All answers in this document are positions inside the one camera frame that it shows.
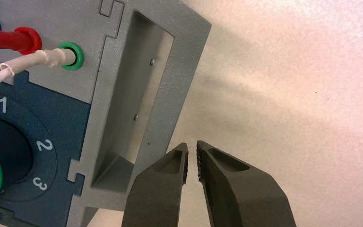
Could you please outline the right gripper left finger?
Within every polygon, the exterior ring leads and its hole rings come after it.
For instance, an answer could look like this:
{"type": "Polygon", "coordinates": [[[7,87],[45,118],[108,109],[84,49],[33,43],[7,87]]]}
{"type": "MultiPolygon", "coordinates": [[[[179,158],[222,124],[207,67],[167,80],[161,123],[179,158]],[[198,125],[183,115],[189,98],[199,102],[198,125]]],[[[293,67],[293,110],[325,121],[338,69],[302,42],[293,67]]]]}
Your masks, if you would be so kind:
{"type": "Polygon", "coordinates": [[[136,177],[126,201],[123,227],[178,226],[188,155],[187,144],[180,143],[136,177]]]}

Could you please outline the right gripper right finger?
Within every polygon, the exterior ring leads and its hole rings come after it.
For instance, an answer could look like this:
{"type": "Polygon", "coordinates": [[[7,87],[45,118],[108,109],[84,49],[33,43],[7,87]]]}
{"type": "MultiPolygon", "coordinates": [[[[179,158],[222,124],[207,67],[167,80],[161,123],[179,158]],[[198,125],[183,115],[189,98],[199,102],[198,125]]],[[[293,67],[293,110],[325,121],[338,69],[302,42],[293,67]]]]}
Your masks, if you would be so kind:
{"type": "Polygon", "coordinates": [[[212,227],[294,227],[288,197],[268,173],[202,140],[198,178],[212,227]]]}

